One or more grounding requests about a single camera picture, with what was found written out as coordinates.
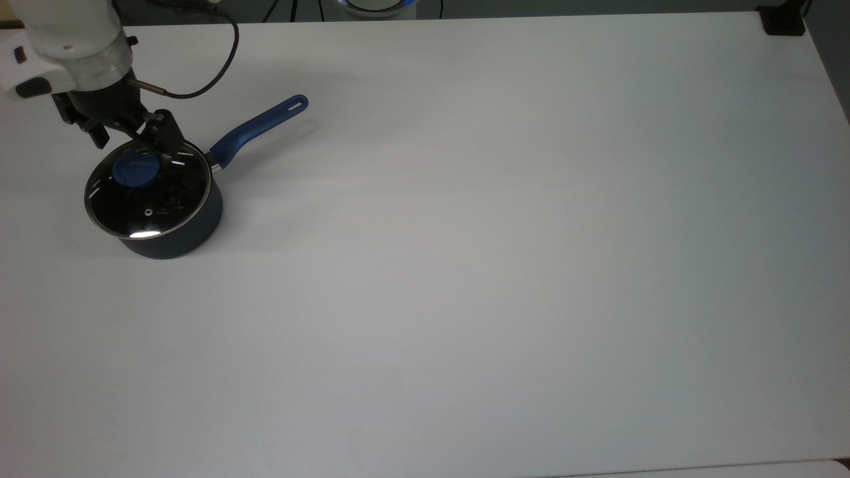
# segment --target blue handle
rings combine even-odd
[[[227,168],[236,153],[242,149],[242,146],[248,144],[248,141],[306,110],[307,104],[306,96],[296,94],[289,100],[237,126],[210,148],[210,152],[207,153],[210,165],[218,164],[221,168]]]

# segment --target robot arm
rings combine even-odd
[[[25,31],[0,43],[0,85],[12,99],[51,94],[62,119],[88,133],[98,148],[105,128],[162,152],[183,135],[166,110],[148,112],[132,85],[133,54],[108,0],[10,0]],[[137,131],[145,125],[144,131]]]

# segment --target table surface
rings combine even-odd
[[[835,461],[813,461],[625,473],[616,478],[848,478],[850,471]]]
[[[243,26],[194,253],[90,223],[105,154],[0,100],[0,475],[529,477],[850,455],[850,128],[755,13]],[[144,27],[191,91],[228,26]],[[114,139],[108,147],[120,144]]]

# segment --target blue knob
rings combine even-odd
[[[112,178],[120,185],[135,188],[150,184],[159,173],[159,159],[152,151],[130,151],[112,165]]]

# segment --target pot lid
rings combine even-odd
[[[131,141],[104,158],[88,178],[86,212],[121,239],[162,236],[195,216],[212,180],[207,160],[190,143],[169,157]]]

